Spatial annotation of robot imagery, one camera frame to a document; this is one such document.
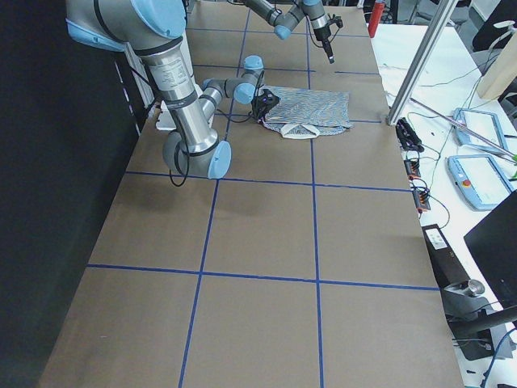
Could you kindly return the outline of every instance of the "tablet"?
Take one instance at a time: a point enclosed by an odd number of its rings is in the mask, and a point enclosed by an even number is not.
[[[508,145],[506,144],[501,124],[499,123],[499,118],[496,114],[458,108],[454,111],[454,120],[465,124],[470,130],[486,137],[504,150],[508,150]],[[484,141],[469,135],[454,125],[452,127],[454,128],[456,139],[461,146],[468,145],[492,154],[501,154],[500,150],[491,147]]]
[[[447,165],[461,194],[476,210],[491,210],[514,191],[489,154],[451,156]]]

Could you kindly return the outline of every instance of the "monitor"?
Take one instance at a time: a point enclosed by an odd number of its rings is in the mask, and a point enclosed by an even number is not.
[[[517,305],[517,192],[474,226],[464,240],[501,305]]]

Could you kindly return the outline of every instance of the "red bottle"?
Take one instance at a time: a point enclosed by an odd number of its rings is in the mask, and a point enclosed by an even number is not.
[[[379,25],[380,18],[382,17],[382,13],[385,10],[385,2],[384,0],[376,0],[373,5],[373,12],[370,16],[370,23],[368,24],[368,34],[371,38],[375,36],[377,31],[377,26]]]

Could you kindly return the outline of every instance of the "white table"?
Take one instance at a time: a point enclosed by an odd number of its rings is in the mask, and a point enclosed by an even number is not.
[[[389,103],[393,102],[393,95],[397,93],[402,80],[406,76],[407,69],[410,67],[410,63],[420,45],[426,28],[425,26],[389,24],[381,24],[378,27],[376,37],[372,40],[372,44]],[[476,69],[476,65],[456,31],[452,27],[446,27],[431,54],[431,58],[427,62],[426,69],[419,79],[418,87],[414,90],[413,97],[427,106],[434,108],[437,112],[441,112],[444,115],[451,115],[455,108],[462,106],[467,107],[469,105],[469,93],[481,76],[480,71],[474,69]],[[449,82],[464,74],[467,75],[446,85],[433,87],[423,86],[435,85],[439,82]],[[493,112],[498,115],[505,134],[515,135],[513,125],[507,119],[497,100],[487,103],[485,100],[480,99],[477,94],[474,94],[470,107],[475,108],[481,104],[483,105],[479,107],[480,110]],[[481,280],[486,286],[482,274],[465,246],[463,236],[488,214],[488,212],[472,211],[471,208],[467,206],[455,188],[454,183],[449,178],[445,162],[445,158],[450,155],[481,154],[482,152],[472,147],[458,146],[453,133],[448,137],[450,124],[446,121],[440,118],[424,118],[416,114],[411,114],[411,112],[426,116],[432,116],[432,114],[413,103],[408,103],[404,110],[405,117],[407,117],[409,113],[410,122],[413,124],[418,136],[422,139],[422,143],[429,147],[421,156],[436,158],[437,154],[430,148],[440,150],[444,145],[442,156],[437,165],[435,161],[428,158],[423,158],[420,162],[422,178],[426,180],[428,184],[431,184],[431,177],[435,169],[431,195],[441,200],[451,213],[450,222],[442,231],[458,256],[465,271],[472,279]],[[515,139],[507,139],[507,143],[510,151],[516,153],[517,141]],[[416,153],[410,153],[409,156],[416,156]],[[508,162],[499,160],[500,159],[497,159],[498,164],[506,173],[506,176],[512,176],[515,173],[515,167]],[[445,224],[447,218],[447,213],[441,205],[431,200],[431,211],[425,212],[420,221],[422,226],[434,223],[442,226]],[[489,302],[497,300],[488,287],[484,296]],[[493,306],[496,310],[501,308],[499,304]],[[512,338],[515,341],[517,335],[512,335]],[[478,361],[467,361],[463,357],[460,349],[457,349],[456,353],[465,385],[479,386],[482,380],[481,374],[486,371],[490,359],[485,358]],[[476,371],[476,373],[467,373],[467,369]],[[498,383],[517,386],[517,352],[514,352],[513,359],[497,360],[495,362],[487,387],[496,387]]]

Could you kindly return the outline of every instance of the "striped cloth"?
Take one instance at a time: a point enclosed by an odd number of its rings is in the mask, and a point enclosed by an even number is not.
[[[348,119],[348,92],[265,87],[280,97],[280,102],[266,114],[263,125],[283,137],[336,135],[352,126]]]

